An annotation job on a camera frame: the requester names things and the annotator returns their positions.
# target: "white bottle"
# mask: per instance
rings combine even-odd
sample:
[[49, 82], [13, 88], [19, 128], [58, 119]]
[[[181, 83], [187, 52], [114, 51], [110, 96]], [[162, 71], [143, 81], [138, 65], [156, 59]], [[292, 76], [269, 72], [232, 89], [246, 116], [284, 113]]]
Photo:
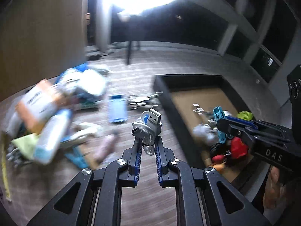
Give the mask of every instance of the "white bottle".
[[62, 109], [49, 119], [39, 136], [34, 161], [43, 165], [52, 161], [70, 125], [71, 116], [71, 110]]

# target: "lime green object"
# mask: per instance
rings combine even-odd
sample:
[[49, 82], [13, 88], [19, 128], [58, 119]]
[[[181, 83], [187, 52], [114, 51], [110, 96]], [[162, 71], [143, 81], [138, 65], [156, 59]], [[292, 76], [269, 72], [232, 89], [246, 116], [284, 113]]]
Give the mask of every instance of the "lime green object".
[[35, 133], [12, 140], [12, 144], [19, 148], [21, 154], [28, 160], [33, 159], [33, 154], [38, 142], [39, 136]]
[[253, 114], [248, 111], [239, 112], [237, 117], [246, 121], [250, 121], [253, 118]]

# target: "triangular cutout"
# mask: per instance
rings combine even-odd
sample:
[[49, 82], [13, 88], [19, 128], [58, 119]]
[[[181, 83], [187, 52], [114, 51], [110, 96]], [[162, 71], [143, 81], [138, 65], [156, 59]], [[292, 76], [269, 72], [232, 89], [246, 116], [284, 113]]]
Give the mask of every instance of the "triangular cutout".
[[76, 182], [72, 187], [64, 194], [53, 206], [57, 211], [61, 211], [65, 214], [70, 214], [72, 212], [73, 204], [75, 198], [79, 191], [80, 182]]
[[228, 214], [243, 209], [243, 203], [222, 182], [217, 182], [216, 185]]

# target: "silver screw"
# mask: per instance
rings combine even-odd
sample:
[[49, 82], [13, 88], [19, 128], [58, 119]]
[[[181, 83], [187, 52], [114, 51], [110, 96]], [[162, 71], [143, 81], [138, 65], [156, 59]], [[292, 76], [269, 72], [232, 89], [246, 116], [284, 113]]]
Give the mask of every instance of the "silver screw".
[[119, 165], [124, 165], [126, 163], [126, 160], [125, 159], [119, 159], [119, 160], [117, 160], [117, 163]]
[[91, 173], [91, 169], [90, 168], [84, 168], [84, 169], [82, 169], [82, 174], [89, 175], [90, 173]]
[[173, 164], [173, 165], [177, 165], [177, 164], [180, 163], [180, 160], [177, 159], [177, 158], [173, 158], [173, 159], [170, 160], [170, 163]]

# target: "yellow measuring tape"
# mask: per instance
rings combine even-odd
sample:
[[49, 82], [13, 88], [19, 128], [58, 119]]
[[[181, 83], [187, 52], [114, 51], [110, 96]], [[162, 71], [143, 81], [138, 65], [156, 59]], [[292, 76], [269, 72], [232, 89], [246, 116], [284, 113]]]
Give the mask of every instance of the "yellow measuring tape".
[[11, 194], [9, 192], [7, 172], [6, 172], [5, 134], [3, 132], [1, 132], [0, 142], [1, 142], [0, 145], [1, 145], [1, 155], [2, 155], [1, 168], [2, 168], [4, 189], [5, 189], [5, 196], [8, 201], [11, 201]]

